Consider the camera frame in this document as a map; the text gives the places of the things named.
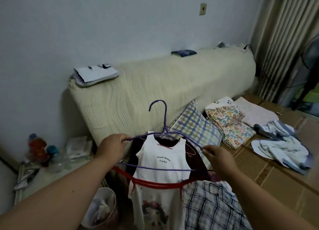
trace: mattress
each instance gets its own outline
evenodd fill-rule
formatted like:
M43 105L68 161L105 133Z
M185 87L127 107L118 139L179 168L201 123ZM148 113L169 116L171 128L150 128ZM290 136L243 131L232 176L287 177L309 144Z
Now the mattress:
M80 88L69 81L69 90L97 145L113 133L134 137L161 131L164 104L170 125L193 100L200 111L225 96L247 90L254 79L252 53L238 48L197 50L196 55L162 58L114 65L120 76L94 86Z

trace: beige curtain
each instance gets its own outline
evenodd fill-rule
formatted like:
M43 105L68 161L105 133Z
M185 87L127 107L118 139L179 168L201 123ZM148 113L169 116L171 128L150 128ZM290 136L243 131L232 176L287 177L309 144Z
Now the beige curtain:
M261 70L257 95L276 101L305 43L318 31L319 0L264 0L251 45Z

